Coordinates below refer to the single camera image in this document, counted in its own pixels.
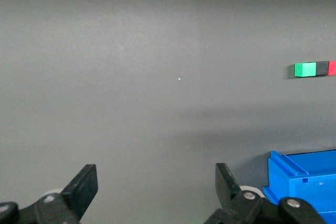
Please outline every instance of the red cube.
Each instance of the red cube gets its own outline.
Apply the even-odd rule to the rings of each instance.
[[[329,61],[329,76],[336,76],[336,61]]]

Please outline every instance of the green cube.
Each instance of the green cube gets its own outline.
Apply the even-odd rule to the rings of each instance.
[[[316,76],[316,62],[295,63],[296,77]]]

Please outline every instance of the silver bolt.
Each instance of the silver bolt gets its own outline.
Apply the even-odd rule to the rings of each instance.
[[[250,193],[250,192],[244,193],[244,197],[246,199],[250,199],[250,200],[253,200],[253,199],[256,198],[256,196],[253,193]]]
[[[300,203],[298,203],[294,199],[287,199],[287,204],[290,205],[291,207],[295,207],[295,208],[299,208],[300,207]]]
[[[52,202],[54,199],[55,199],[54,196],[52,196],[52,195],[48,195],[48,196],[43,200],[43,202],[44,202],[44,203],[49,203],[49,202]]]
[[[0,214],[1,214],[2,212],[7,211],[8,209],[9,209],[9,206],[8,206],[8,205],[4,205],[4,206],[0,207]]]

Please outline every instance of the black cube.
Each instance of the black cube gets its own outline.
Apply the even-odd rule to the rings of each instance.
[[[328,61],[317,61],[316,62],[316,76],[326,76],[329,71]]]

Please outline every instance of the blue plastic bin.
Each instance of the blue plastic bin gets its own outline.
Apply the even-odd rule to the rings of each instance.
[[[295,155],[272,151],[268,176],[264,193],[272,203],[298,197],[312,204],[327,223],[336,223],[336,150]]]

